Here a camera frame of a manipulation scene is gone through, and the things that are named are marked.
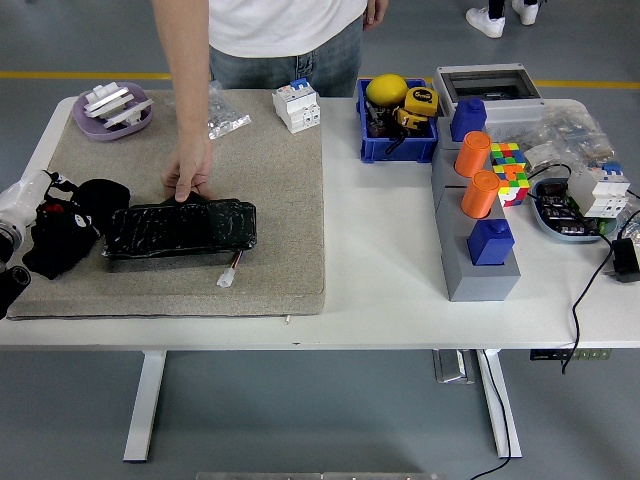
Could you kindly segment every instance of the gray electrical box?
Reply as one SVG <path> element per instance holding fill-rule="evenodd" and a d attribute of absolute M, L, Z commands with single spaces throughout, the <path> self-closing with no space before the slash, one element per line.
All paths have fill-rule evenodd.
<path fill-rule="evenodd" d="M 438 67 L 433 88 L 447 117 L 460 100 L 481 99 L 485 130 L 494 142 L 533 131 L 542 119 L 544 100 L 520 63 Z"/>

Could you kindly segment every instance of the white connector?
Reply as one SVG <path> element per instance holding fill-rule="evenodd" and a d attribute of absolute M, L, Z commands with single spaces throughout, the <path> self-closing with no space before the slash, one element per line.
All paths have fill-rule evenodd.
<path fill-rule="evenodd" d="M 236 274 L 236 269 L 229 267 L 229 268 L 225 268 L 224 272 L 222 272 L 222 275 L 220 275 L 220 278 L 218 279 L 218 283 L 217 285 L 219 287 L 222 288 L 228 288 L 231 286 L 231 284 L 233 283 L 233 277 Z"/>

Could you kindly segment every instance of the plastic bag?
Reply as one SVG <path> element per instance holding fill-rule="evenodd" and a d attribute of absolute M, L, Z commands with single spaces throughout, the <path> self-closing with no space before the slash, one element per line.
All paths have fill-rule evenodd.
<path fill-rule="evenodd" d="M 616 233 L 624 228 L 622 238 L 630 238 L 634 245 L 640 248 L 640 213 L 634 215 L 638 210 L 640 210 L 640 200 L 630 200 L 618 215 Z"/>
<path fill-rule="evenodd" d="M 615 152 L 598 122 L 583 107 L 547 107 L 535 131 L 517 139 L 529 161 L 527 173 L 551 164 L 564 164 L 578 172 L 615 161 Z M 567 177 L 568 170 L 552 167 L 546 177 Z"/>
<path fill-rule="evenodd" d="M 239 111 L 224 97 L 222 85 L 215 80 L 209 84 L 209 138 L 221 137 L 251 123 L 249 115 Z"/>

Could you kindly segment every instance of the gray felt mat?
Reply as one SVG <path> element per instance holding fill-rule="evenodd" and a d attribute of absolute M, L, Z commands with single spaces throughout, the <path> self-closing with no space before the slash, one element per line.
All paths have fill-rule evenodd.
<path fill-rule="evenodd" d="M 127 186 L 132 205 L 164 200 L 160 173 L 176 141 L 173 95 L 149 91 L 154 118 L 114 142 L 86 137 L 72 117 L 50 164 L 76 184 L 108 178 Z M 217 139 L 211 187 L 219 198 L 257 208 L 257 246 L 242 257 L 230 288 L 216 285 L 219 258 L 139 271 L 111 269 L 102 241 L 53 281 L 33 274 L 8 318 L 86 316 L 249 316 L 317 314 L 324 304 L 320 128 L 289 133 L 268 91 L 225 92 L 252 122 Z M 31 248 L 25 242 L 14 258 Z"/>

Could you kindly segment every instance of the table leg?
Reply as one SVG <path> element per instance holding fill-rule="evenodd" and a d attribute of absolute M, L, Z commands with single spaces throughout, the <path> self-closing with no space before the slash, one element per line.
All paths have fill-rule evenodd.
<path fill-rule="evenodd" d="M 509 404 L 509 396 L 507 395 L 507 387 L 504 383 L 502 367 L 500 366 L 500 359 L 498 358 L 499 351 L 500 350 L 485 350 L 486 358 L 483 355 L 482 350 L 477 351 L 478 363 L 480 364 L 480 372 L 482 374 L 482 384 L 484 385 L 484 394 L 487 397 L 487 406 L 489 407 L 489 416 L 491 417 L 491 425 L 493 427 L 493 436 L 496 439 L 498 456 L 501 458 L 507 457 L 509 455 L 509 444 L 507 443 L 506 428 L 508 427 L 509 443 L 511 444 L 511 457 L 522 457 L 520 442 L 518 441 L 518 434 L 516 433 L 516 425 L 513 422 L 511 405 Z M 500 394 L 500 398 L 502 398 L 504 411 L 507 417 L 507 425 L 504 424 L 500 400 L 498 399 L 496 389 L 494 389 L 493 382 L 491 381 L 492 374 L 493 380 L 496 384 L 496 389 Z"/>
<path fill-rule="evenodd" d="M 138 394 L 131 416 L 131 426 L 127 437 L 127 446 L 124 450 L 123 461 L 140 463 L 147 461 L 149 444 L 151 443 L 151 431 L 153 430 L 153 418 L 158 404 L 158 394 L 162 383 L 162 372 L 167 352 L 164 350 L 152 350 L 144 353 L 144 363 L 140 373 Z"/>

